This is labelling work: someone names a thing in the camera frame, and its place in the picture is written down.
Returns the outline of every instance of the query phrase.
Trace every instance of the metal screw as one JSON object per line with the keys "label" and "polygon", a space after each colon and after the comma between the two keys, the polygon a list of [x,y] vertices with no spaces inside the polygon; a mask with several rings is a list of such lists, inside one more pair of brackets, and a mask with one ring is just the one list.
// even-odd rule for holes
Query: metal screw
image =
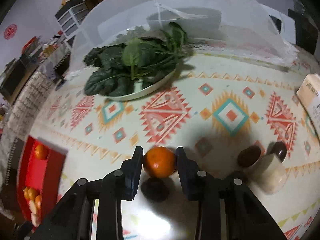
{"label": "metal screw", "polygon": [[233,183],[236,185],[241,185],[242,184],[242,180],[241,179],[234,179]]}
{"label": "metal screw", "polygon": [[78,179],[78,181],[77,181],[77,184],[79,185],[79,186],[82,186],[82,185],[84,185],[84,184],[86,184],[87,183],[87,181],[85,180],[85,179]]}
{"label": "metal screw", "polygon": [[198,171],[198,172],[197,172],[197,175],[198,175],[199,177],[205,177],[205,176],[207,175],[207,173],[206,173],[205,171]]}
{"label": "metal screw", "polygon": [[121,171],[121,170],[115,170],[114,172],[113,172],[113,175],[115,175],[116,177],[119,177],[119,176],[121,176],[123,174],[123,172]]}

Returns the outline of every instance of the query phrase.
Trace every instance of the red box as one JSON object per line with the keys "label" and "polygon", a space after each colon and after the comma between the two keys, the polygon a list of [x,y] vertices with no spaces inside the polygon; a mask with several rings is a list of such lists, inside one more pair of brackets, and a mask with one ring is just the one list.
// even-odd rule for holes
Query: red box
{"label": "red box", "polygon": [[45,160],[38,160],[34,155],[37,145],[43,144],[31,136],[25,144],[23,154],[20,157],[17,174],[17,200],[22,214],[26,220],[31,221],[31,211],[27,200],[23,196],[25,187],[33,187],[42,195],[40,222],[51,211],[57,203],[58,187],[65,160],[65,155],[48,149],[48,157]]}

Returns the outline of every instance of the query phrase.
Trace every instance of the spinach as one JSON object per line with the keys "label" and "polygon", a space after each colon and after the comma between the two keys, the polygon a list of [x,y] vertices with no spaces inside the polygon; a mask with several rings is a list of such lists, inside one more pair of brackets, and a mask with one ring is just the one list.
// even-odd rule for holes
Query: spinach
{"label": "spinach", "polygon": [[127,44],[94,48],[84,63],[99,69],[87,80],[87,95],[123,96],[132,92],[134,80],[142,80],[146,88],[172,72],[178,60],[186,56],[183,46],[187,33],[174,22],[171,33],[164,32],[165,41],[156,37],[133,38]]}

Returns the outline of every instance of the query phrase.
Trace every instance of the wall decoration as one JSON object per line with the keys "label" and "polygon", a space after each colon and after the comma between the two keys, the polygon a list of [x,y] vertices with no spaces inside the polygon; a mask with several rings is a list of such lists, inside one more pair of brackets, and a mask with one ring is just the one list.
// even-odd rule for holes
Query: wall decoration
{"label": "wall decoration", "polygon": [[9,40],[11,39],[12,37],[15,36],[15,34],[17,33],[17,25],[15,24],[10,24],[5,30],[4,30],[4,33],[3,33],[3,37],[6,39],[6,40]]}

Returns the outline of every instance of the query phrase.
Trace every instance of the small orange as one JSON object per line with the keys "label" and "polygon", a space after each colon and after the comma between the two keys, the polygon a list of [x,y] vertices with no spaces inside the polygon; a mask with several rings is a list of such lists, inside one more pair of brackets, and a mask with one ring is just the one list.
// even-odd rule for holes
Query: small orange
{"label": "small orange", "polygon": [[35,204],[36,204],[37,210],[41,210],[41,194],[36,196]]}
{"label": "small orange", "polygon": [[167,178],[176,169],[176,155],[166,147],[154,147],[144,155],[143,167],[151,177]]}
{"label": "small orange", "polygon": [[24,198],[26,199],[26,201],[29,201],[30,198],[29,198],[29,192],[28,190],[30,189],[30,187],[25,187],[24,190],[23,190],[23,196]]}
{"label": "small orange", "polygon": [[39,192],[35,188],[31,187],[28,189],[28,196],[31,200],[35,201],[36,196],[38,195],[39,195]]}
{"label": "small orange", "polygon": [[35,149],[35,157],[38,160],[45,160],[47,156],[48,156],[48,149],[42,144],[39,144]]}

